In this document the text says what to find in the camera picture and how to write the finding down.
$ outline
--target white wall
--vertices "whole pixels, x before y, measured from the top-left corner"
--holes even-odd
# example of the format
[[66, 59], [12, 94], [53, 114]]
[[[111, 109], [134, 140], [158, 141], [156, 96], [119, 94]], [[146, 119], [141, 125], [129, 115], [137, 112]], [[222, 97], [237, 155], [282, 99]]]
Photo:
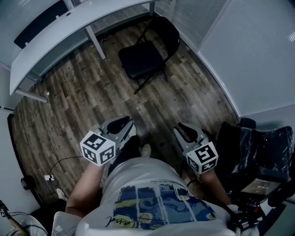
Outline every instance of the white wall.
[[291, 126], [295, 130], [295, 105], [246, 116], [256, 121], [262, 130]]
[[292, 0], [231, 0], [199, 56], [239, 116], [295, 104]]
[[[169, 17], [171, 0], [156, 2], [156, 12]], [[182, 39], [197, 52], [226, 0], [176, 0], [172, 23]]]
[[[0, 106], [14, 109], [23, 96], [14, 93], [9, 95], [10, 71], [0, 66]], [[25, 79], [20, 87], [28, 90], [34, 84], [33, 81]]]
[[[7, 124], [8, 113], [0, 111], [0, 200], [10, 212], [31, 213], [40, 206], [31, 191], [24, 190], [21, 185], [23, 174], [19, 168]], [[23, 216], [16, 216], [20, 221]], [[10, 229], [6, 218], [0, 218], [0, 235], [5, 235]]]
[[295, 233], [295, 204], [284, 201], [286, 205], [283, 213], [277, 219], [275, 224], [266, 232], [265, 236], [294, 236]]
[[58, 0], [0, 0], [0, 62], [11, 66], [21, 52], [14, 40], [40, 13]]

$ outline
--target black cable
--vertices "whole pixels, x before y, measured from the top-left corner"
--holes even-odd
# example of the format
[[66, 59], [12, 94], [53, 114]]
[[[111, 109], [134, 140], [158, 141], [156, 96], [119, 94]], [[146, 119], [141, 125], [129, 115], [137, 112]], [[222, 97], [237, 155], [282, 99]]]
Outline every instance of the black cable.
[[[27, 229], [27, 228], [29, 228], [29, 227], [37, 227], [37, 228], [39, 228], [40, 230], [43, 230], [44, 233], [45, 233], [46, 235], [48, 235], [48, 233], [47, 233], [44, 229], [42, 229], [41, 227], [39, 227], [39, 226], [37, 226], [37, 225], [33, 225], [33, 224], [31, 224], [31, 225], [26, 225], [24, 228]], [[17, 232], [19, 232], [19, 230], [14, 231], [10, 236], [14, 235], [14, 234], [17, 233]]]
[[[66, 158], [63, 158], [63, 159], [60, 159], [60, 160], [58, 160], [51, 168], [50, 168], [50, 171], [49, 171], [49, 176], [50, 176], [50, 178], [49, 178], [49, 183], [52, 185], [52, 186], [54, 186], [55, 188], [56, 187], [58, 187], [59, 186], [59, 181], [57, 180], [57, 178], [54, 178], [54, 180], [52, 180], [51, 179], [51, 171], [52, 171], [52, 169], [59, 163], [59, 162], [61, 162], [62, 160], [67, 160], [67, 159], [71, 159], [71, 158], [80, 158], [80, 157], [83, 157], [83, 156], [73, 156], [73, 157], [66, 157]], [[47, 196], [52, 196], [52, 195], [54, 195], [54, 194], [56, 194], [57, 196], [58, 196], [58, 194], [54, 191], [54, 189], [53, 189], [53, 191], [51, 192], [51, 193], [47, 193]]]
[[20, 213], [18, 213], [18, 214], [10, 215], [10, 217], [17, 216], [17, 215], [27, 216], [27, 215], [25, 215], [25, 214], [20, 214]]
[[[42, 177], [42, 180], [44, 180], [43, 175], [42, 175], [38, 170], [35, 169], [35, 170], [34, 170], [34, 174], [35, 174], [36, 172]], [[51, 195], [54, 195], [54, 194], [56, 194], [56, 195], [58, 196], [58, 194], [57, 194], [57, 193], [54, 191], [54, 189], [53, 189], [51, 193], [47, 193], [47, 196], [51, 196]]]
[[30, 215], [30, 214], [27, 214], [25, 212], [8, 212], [8, 214], [15, 214], [15, 213], [22, 213], [22, 214], [25, 214], [25, 215]]
[[67, 159], [71, 159], [71, 158], [79, 158], [79, 157], [83, 157], [83, 156], [74, 156], [74, 157], [67, 157], [67, 158], [63, 158], [63, 159], [60, 159], [59, 161], [57, 161], [52, 167], [51, 167], [51, 169], [50, 169], [50, 171], [49, 171], [49, 175], [51, 175], [51, 171], [52, 171], [52, 169], [59, 163], [59, 162], [61, 162], [62, 160], [67, 160]]
[[[180, 178], [181, 178], [182, 175], [183, 175], [183, 169], [184, 169], [184, 166], [185, 166], [185, 165], [186, 165], [186, 161], [185, 161], [185, 159], [183, 159], [182, 162], [181, 162], [181, 165], [180, 165], [180, 170], [179, 170], [179, 177], [180, 177]], [[190, 185], [191, 183], [194, 183], [194, 182], [197, 182], [199, 185], [201, 185], [201, 183], [200, 183], [199, 180], [197, 180], [197, 179], [193, 179], [193, 180], [189, 181], [189, 183], [187, 184], [187, 187], [189, 187], [189, 185]]]

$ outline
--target plastic cover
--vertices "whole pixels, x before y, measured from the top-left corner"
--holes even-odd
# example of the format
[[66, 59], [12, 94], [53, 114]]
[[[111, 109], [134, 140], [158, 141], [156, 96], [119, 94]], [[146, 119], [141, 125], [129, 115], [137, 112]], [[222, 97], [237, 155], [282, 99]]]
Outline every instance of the plastic cover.
[[289, 175], [294, 150], [293, 130], [286, 126], [263, 132], [224, 123], [217, 138], [216, 150], [219, 159], [215, 171], [229, 193], [251, 174], [253, 166]]
[[244, 171], [253, 163], [267, 169], [289, 174], [294, 150], [294, 135], [291, 127], [269, 132], [240, 127], [240, 163], [232, 173]]

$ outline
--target person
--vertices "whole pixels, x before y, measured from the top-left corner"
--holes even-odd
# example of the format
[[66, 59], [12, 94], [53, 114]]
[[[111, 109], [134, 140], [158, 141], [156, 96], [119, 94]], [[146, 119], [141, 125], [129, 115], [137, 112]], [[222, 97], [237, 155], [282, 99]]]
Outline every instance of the person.
[[[88, 165], [65, 212], [54, 216], [53, 236], [236, 235], [226, 226], [223, 208], [195, 198], [170, 165], [149, 158], [149, 145], [142, 153], [139, 147], [139, 137], [132, 136], [121, 149], [97, 208], [103, 166]], [[223, 204], [231, 204], [214, 170], [200, 179]]]

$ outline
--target wooden floor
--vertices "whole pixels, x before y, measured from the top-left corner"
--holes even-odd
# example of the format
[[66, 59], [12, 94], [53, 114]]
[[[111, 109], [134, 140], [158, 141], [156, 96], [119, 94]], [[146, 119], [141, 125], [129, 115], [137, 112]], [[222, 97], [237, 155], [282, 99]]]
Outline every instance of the wooden floor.
[[[194, 59], [181, 42], [167, 62], [168, 82], [157, 74], [137, 95], [137, 83], [127, 78], [118, 51], [135, 44], [146, 22], [123, 29], [100, 41], [102, 61], [91, 42], [58, 63], [32, 89], [48, 104], [23, 98], [11, 119], [17, 151], [27, 174], [36, 179], [37, 192], [48, 203], [53, 187], [42, 175], [60, 159], [81, 155], [79, 142], [97, 124], [117, 115], [134, 119], [142, 143], [150, 143], [152, 156], [166, 159], [179, 170], [181, 151], [172, 134], [178, 122], [193, 123], [212, 134], [227, 121], [237, 122], [225, 95], [204, 65]], [[153, 33], [147, 33], [162, 55], [165, 47]], [[74, 158], [57, 164], [55, 183], [68, 196], [87, 161]]]

